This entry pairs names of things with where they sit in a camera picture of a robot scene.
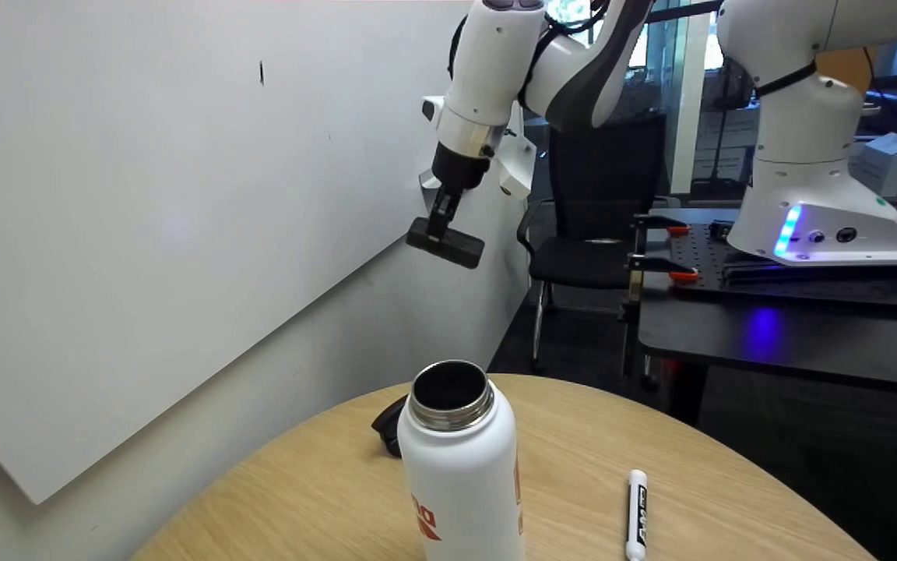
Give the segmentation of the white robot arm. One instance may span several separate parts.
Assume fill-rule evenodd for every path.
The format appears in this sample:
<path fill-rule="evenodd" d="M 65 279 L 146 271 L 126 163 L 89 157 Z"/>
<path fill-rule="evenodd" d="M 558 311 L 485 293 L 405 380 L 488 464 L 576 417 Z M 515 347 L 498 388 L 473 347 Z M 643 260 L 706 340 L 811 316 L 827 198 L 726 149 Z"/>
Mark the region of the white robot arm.
<path fill-rule="evenodd" d="M 713 0 L 720 51 L 753 87 L 753 181 L 729 248 L 795 269 L 897 265 L 897 209 L 851 172 L 863 95 L 818 68 L 829 51 L 897 40 L 897 0 Z M 654 0 L 602 0 L 602 34 L 582 40 L 542 0 L 473 0 L 450 51 L 438 127 L 433 209 L 415 248 L 473 265 L 483 244 L 451 228 L 461 198 L 498 160 L 519 105 L 558 131 L 614 123 Z"/>

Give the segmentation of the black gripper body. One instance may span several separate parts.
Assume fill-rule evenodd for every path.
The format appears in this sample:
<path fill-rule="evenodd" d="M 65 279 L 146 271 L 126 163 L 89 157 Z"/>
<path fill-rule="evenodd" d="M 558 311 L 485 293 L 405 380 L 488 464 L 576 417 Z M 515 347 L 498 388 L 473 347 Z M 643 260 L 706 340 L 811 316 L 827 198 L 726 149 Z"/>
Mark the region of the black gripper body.
<path fill-rule="evenodd" d="M 485 160 L 451 154 L 445 144 L 439 144 L 433 154 L 433 176 L 450 190 L 470 190 L 483 181 L 485 172 Z"/>

